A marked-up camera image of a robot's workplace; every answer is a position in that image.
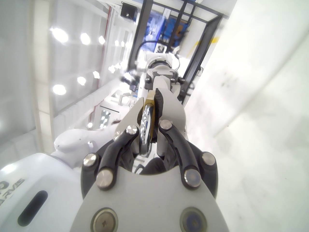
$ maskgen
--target metal frame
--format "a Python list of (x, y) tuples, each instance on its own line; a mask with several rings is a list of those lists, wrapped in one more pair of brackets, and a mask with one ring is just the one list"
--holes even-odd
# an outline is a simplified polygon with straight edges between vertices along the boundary
[[(143, 38), (144, 38), (145, 31), (146, 31), (147, 22), (148, 22), (148, 19), (149, 19), (149, 16), (150, 16), (150, 11), (151, 11), (153, 4), (161, 6), (161, 7), (166, 8), (166, 9), (169, 9), (171, 11), (178, 12), (176, 24), (175, 24), (174, 29), (172, 31), (172, 35), (171, 35), (171, 38), (169, 40), (169, 43), (167, 44), (167, 52), (172, 50), (171, 47), (172, 47), (173, 42), (175, 41), (177, 29), (179, 27), (179, 24), (181, 22), (181, 18), (182, 18), (183, 15), (189, 17), (189, 19), (188, 19), (189, 24), (192, 21), (192, 19), (196, 19), (196, 20), (199, 20), (201, 22), (204, 22), (206, 24), (206, 26), (204, 28), (204, 31), (203, 31), (202, 36), (200, 38), (200, 41), (199, 41), (199, 43), (198, 43), (198, 45), (197, 45), (197, 47), (194, 51), (194, 54), (193, 54), (193, 56), (190, 60), (190, 63), (188, 65), (186, 72), (184, 74), (184, 77), (183, 77), (185, 82), (181, 86), (181, 93), (180, 93), (180, 96), (179, 96), (179, 100), (183, 103), (185, 97), (189, 96), (188, 90), (189, 90), (190, 84), (193, 82), (197, 72), (199, 71), (201, 63), (203, 62), (204, 57), (205, 57), (205, 55), (206, 55), (206, 53), (209, 49), (209, 46), (211, 44), (211, 40), (214, 36), (216, 29), (218, 28), (218, 25), (220, 24), (220, 22), (223, 18), (228, 19), (229, 17), (227, 15), (224, 15), (223, 13), (220, 13), (216, 10), (213, 10), (209, 7), (206, 7), (206, 6), (204, 6), (200, 3), (196, 3), (195, 1), (191, 1), (191, 0), (181, 0), (181, 1), (183, 1), (183, 5), (182, 5), (181, 9), (178, 10), (178, 9), (174, 9), (172, 7), (166, 6), (164, 4), (155, 2), (153, 0), (144, 0), (143, 6), (142, 6), (142, 9), (141, 9), (141, 12), (140, 12), (140, 19), (139, 19), (138, 26), (137, 26), (137, 29), (136, 29), (136, 34), (135, 34), (135, 37), (134, 37), (132, 50), (131, 50), (129, 61), (128, 61), (128, 71), (136, 69), (135, 58), (137, 57), (139, 49), (143, 44)], [(184, 12), (187, 4), (193, 5), (193, 8), (192, 8), (190, 14)], [(198, 17), (193, 15), (196, 7), (201, 8), (205, 11), (209, 11), (209, 12), (215, 14), (216, 17), (213, 18), (210, 21), (198, 18)]]
[(211, 45), (211, 40), (214, 36), (216, 29), (218, 28), (218, 25), (221, 22), (221, 19), (222, 16), (215, 17), (214, 19), (210, 20), (208, 24), (206, 24), (206, 27), (204, 28), (200, 41), (194, 51), (194, 54), (186, 69), (186, 72), (183, 75), (185, 82), (182, 85), (179, 98), (182, 101), (182, 103), (184, 102), (185, 97), (189, 96), (189, 94), (187, 94), (189, 87), (193, 82), (193, 80), (195, 79), (197, 72), (199, 71), (199, 68)]
[(135, 58), (138, 55), (139, 47), (143, 42), (143, 38), (145, 35), (148, 19), (150, 16), (151, 8), (152, 8), (153, 0), (144, 0), (143, 5), (141, 7), (140, 16), (138, 20), (138, 25), (136, 27), (136, 32), (133, 40), (132, 49), (130, 52), (129, 60), (128, 60), (128, 71), (136, 69)]
[(177, 20), (176, 20), (176, 23), (175, 23), (175, 26), (174, 26), (174, 29), (173, 29), (173, 32), (172, 32), (172, 35), (171, 35), (171, 38), (169, 40), (169, 44), (168, 44), (168, 48), (167, 48), (167, 52), (170, 52), (172, 51), (171, 47), (175, 41), (175, 36), (177, 34), (177, 30), (178, 30), (178, 27), (179, 27), (179, 24), (180, 24), (180, 21), (181, 21), (181, 17), (183, 15), (183, 12), (184, 12), (184, 9), (186, 8), (187, 6), (187, 2), (185, 1), (183, 3), (183, 5), (181, 6), (181, 9), (180, 9), (180, 12), (178, 14), (178, 17), (177, 17)]

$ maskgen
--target silver bolt head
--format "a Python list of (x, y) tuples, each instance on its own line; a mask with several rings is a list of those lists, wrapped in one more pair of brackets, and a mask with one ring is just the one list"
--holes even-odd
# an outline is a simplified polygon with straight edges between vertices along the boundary
[(137, 132), (138, 128), (136, 125), (130, 125), (126, 129), (126, 133), (129, 135), (135, 135)]
[(202, 154), (202, 159), (203, 159), (203, 162), (206, 164), (206, 165), (209, 165), (209, 166), (212, 166), (215, 164), (216, 162), (216, 159), (215, 157), (213, 156), (213, 154), (209, 153), (209, 152), (204, 152)]
[(189, 186), (197, 188), (201, 184), (201, 175), (195, 169), (188, 169), (184, 172), (184, 180)]
[(165, 130), (168, 130), (172, 127), (172, 123), (169, 120), (164, 119), (160, 122), (160, 127)]
[(93, 220), (94, 232), (115, 232), (118, 228), (118, 217), (112, 209), (104, 208), (99, 211)]
[(113, 181), (113, 172), (110, 169), (101, 170), (96, 177), (96, 184), (99, 189), (109, 187)]
[(87, 156), (85, 156), (83, 164), (85, 167), (91, 167), (96, 162), (96, 155), (94, 153), (89, 153)]

